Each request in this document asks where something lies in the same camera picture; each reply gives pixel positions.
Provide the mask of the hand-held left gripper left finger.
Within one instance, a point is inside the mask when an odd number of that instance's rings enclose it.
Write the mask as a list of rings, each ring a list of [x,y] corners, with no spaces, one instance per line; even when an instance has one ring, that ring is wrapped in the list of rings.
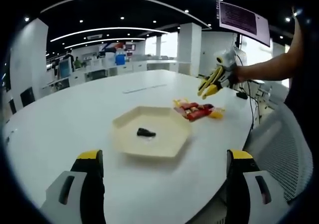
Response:
[[[40,210],[51,224],[104,224],[101,149],[81,153],[46,190]]]

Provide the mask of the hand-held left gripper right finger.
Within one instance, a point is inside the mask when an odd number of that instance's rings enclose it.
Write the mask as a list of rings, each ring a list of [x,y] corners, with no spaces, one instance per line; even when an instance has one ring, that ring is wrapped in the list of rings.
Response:
[[[289,212],[284,189],[246,151],[227,150],[227,224],[277,224]]]

